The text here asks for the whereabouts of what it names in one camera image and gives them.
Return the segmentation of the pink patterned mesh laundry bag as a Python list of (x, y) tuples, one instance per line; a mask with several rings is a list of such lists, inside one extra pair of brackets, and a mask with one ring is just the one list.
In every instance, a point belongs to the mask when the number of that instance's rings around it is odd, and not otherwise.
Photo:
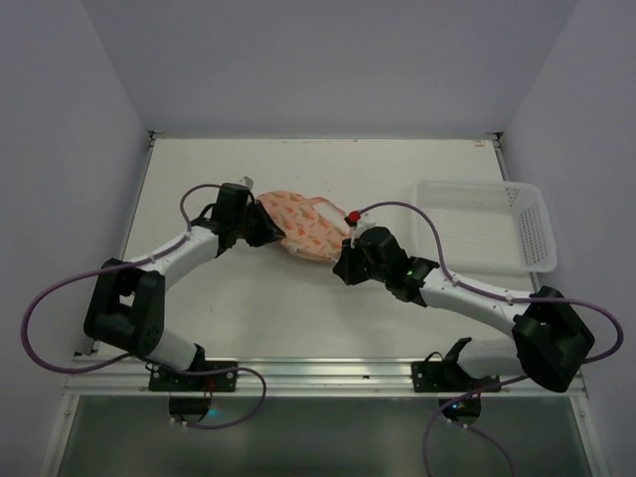
[(280, 244), (292, 255), (319, 262), (335, 262), (342, 242), (351, 237), (347, 214), (323, 197), (307, 198), (289, 191), (256, 197), (284, 232)]

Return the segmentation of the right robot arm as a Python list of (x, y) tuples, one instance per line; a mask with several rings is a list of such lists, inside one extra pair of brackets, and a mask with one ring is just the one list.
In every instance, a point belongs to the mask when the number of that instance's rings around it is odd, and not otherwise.
[(559, 291), (506, 290), (446, 273), (433, 260), (408, 255), (385, 227), (345, 239), (333, 271), (347, 285), (375, 280), (402, 302), (457, 313), (500, 332), (490, 340), (461, 338), (446, 353), (442, 376), (456, 389), (520, 375), (563, 393), (594, 344)]

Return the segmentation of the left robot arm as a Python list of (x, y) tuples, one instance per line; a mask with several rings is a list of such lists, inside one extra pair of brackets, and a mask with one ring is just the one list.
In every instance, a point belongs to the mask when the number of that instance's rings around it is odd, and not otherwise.
[(169, 289), (199, 266), (243, 240), (261, 247), (283, 238), (264, 205), (243, 184), (212, 185), (216, 199), (189, 219), (179, 204), (185, 230), (131, 261), (112, 259), (99, 271), (83, 330), (95, 341), (176, 372), (202, 370), (205, 351), (165, 326)]

